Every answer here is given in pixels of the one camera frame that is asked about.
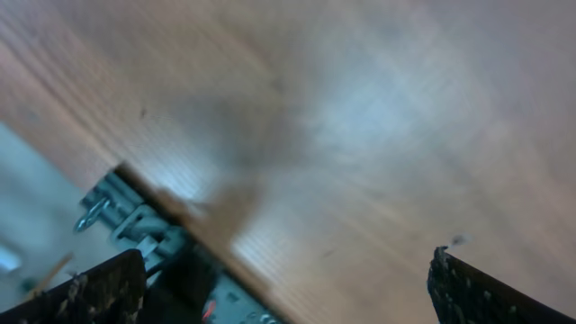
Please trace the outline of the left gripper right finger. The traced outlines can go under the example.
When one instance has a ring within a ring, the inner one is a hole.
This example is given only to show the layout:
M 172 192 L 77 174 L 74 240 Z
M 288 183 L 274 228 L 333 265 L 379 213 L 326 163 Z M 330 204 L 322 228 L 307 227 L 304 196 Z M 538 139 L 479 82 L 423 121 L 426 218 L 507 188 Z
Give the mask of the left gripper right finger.
M 441 324 L 575 324 L 554 310 L 437 247 L 427 291 Z

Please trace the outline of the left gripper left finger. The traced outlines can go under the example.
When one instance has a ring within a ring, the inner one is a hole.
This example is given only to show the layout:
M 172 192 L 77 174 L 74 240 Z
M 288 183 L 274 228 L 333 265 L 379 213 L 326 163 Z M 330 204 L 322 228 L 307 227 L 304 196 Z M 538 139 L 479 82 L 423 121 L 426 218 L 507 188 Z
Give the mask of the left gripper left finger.
M 1 314 L 1 324 L 135 323 L 147 290 L 142 254 L 128 249 Z

